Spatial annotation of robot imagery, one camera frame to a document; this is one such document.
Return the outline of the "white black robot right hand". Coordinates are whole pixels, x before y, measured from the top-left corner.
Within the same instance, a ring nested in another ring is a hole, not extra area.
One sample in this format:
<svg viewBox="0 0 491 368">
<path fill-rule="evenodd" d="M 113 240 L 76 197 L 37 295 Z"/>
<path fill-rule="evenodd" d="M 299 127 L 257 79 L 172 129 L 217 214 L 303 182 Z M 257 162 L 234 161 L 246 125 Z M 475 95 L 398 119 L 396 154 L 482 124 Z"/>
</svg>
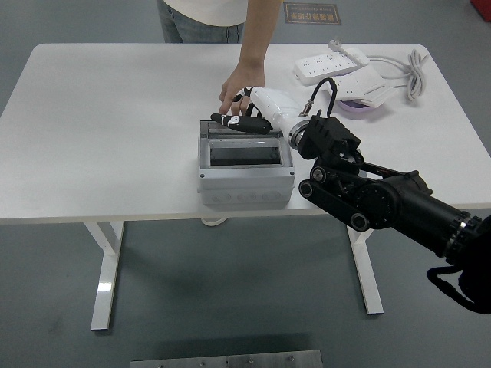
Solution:
<svg viewBox="0 0 491 368">
<path fill-rule="evenodd" d="M 258 116 L 242 116 L 213 113 L 210 119 L 231 130 L 245 133 L 268 134 L 271 130 L 281 130 L 286 136 L 294 136 L 308 124 L 301 117 L 302 108 L 284 91 L 265 87 L 244 87 L 233 101 L 248 97 L 250 104 L 258 111 Z"/>
</svg>

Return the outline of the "person's left hand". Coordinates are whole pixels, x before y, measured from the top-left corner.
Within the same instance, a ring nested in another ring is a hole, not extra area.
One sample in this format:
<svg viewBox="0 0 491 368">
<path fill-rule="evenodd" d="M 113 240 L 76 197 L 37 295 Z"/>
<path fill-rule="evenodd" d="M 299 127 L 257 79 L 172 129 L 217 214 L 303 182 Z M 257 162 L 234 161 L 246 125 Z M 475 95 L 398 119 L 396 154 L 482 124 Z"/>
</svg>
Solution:
<svg viewBox="0 0 491 368">
<path fill-rule="evenodd" d="M 221 106 L 219 113 L 223 115 L 244 115 L 250 104 L 249 97 L 242 97 L 238 102 L 234 101 L 236 95 L 244 87 L 264 87 L 264 67 L 237 65 L 229 78 L 222 85 L 219 95 Z"/>
</svg>

